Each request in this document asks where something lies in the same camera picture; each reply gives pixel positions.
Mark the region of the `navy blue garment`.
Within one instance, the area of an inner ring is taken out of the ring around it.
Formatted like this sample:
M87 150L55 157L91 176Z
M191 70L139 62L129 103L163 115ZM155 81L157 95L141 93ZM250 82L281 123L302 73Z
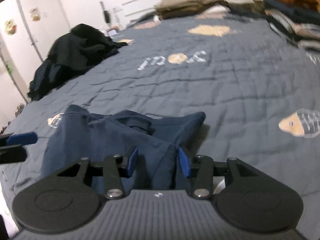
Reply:
M131 178L122 180L125 193L132 189L188 190L190 183L181 170L178 151L193 141L205 118L204 112L160 119L133 111L101 115L70 105L48 140L41 177L82 157L103 161L136 146L136 169Z

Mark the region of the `black clothes pile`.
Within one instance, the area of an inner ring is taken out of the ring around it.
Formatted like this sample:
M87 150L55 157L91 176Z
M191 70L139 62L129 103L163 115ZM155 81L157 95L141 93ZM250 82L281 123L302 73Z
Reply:
M54 88L116 55L124 46L127 46L126 42L115 42L90 25L76 25L51 46L47 58L29 83L28 98L39 101Z

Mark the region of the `folded clothes stack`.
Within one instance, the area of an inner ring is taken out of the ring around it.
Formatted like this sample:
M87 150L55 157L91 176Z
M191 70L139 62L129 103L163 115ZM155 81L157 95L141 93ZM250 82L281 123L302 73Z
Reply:
M271 29L294 46L319 52L319 12L263 0Z

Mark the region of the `grey quilted bedspread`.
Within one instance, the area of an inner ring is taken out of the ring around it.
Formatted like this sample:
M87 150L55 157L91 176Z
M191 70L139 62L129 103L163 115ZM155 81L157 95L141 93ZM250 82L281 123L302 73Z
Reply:
M279 129L293 113L319 112L319 53L293 46L262 19L165 20L129 28L131 43L29 103L8 132L35 132L23 163L1 166L7 205L40 177L49 137L47 120L78 105L111 115L131 110L155 119L204 112L191 149L215 160L228 157L255 166L296 190L304 202L298 230L319 239L319 134L304 137Z

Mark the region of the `white wardrobe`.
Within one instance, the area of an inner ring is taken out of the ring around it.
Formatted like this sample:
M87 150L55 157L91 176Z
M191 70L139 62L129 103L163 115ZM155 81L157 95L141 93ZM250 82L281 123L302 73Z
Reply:
M70 26L60 0L4 0L1 38L13 63L13 77L25 101L29 83L54 41Z

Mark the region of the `olive folded blanket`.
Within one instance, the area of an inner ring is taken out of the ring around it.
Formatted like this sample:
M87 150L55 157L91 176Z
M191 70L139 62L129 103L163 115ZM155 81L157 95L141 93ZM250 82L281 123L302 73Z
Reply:
M161 0L155 11L161 20L197 15L215 6L228 6L225 0Z

